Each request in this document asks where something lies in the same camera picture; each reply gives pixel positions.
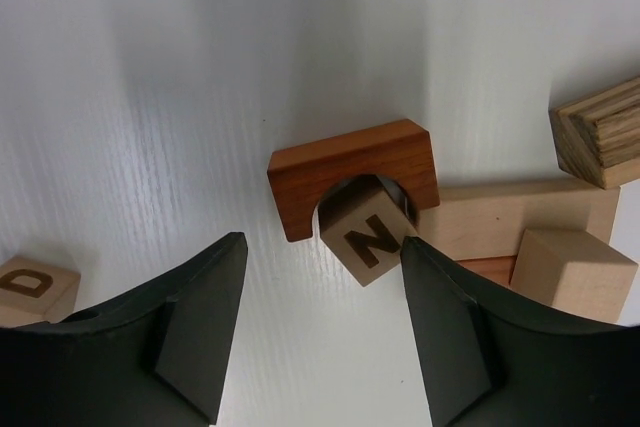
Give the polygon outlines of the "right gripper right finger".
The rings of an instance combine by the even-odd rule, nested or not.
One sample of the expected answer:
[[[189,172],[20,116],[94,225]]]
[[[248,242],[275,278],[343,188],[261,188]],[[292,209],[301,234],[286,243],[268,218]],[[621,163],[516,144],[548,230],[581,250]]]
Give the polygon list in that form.
[[[530,300],[418,237],[401,267],[433,425],[638,425],[638,327]]]

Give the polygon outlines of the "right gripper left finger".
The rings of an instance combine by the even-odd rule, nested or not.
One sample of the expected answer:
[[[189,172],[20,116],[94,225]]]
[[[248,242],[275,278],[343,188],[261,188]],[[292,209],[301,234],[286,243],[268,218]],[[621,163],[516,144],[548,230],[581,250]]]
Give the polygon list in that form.
[[[247,266],[231,232],[58,323],[1,332],[5,426],[211,426]]]

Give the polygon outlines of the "reddish long wood block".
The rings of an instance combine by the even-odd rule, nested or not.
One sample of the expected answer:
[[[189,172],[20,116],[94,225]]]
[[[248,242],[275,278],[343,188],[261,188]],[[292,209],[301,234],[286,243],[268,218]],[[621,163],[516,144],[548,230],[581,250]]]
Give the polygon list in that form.
[[[509,287],[516,256],[458,260],[457,263],[488,280]]]

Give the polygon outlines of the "letter Q wood cube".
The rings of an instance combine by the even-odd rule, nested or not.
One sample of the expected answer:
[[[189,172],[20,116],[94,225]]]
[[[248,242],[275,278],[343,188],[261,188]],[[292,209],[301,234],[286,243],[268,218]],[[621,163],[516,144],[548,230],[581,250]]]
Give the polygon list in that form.
[[[510,287],[557,310],[615,323],[637,271],[635,261],[585,231],[528,229]]]

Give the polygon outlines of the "letter N wood cube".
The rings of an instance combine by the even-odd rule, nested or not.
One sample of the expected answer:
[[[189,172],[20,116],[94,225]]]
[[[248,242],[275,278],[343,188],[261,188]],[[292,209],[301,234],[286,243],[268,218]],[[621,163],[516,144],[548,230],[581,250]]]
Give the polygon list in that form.
[[[362,177],[318,207],[320,237],[363,287],[400,263],[414,224],[376,177]]]

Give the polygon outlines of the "light rectangular wood block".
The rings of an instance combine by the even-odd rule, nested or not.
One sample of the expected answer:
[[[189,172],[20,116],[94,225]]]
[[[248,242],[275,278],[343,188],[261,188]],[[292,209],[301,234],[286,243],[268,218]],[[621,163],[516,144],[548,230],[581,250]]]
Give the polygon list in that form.
[[[602,189],[639,178],[639,79],[549,110],[559,168]]]

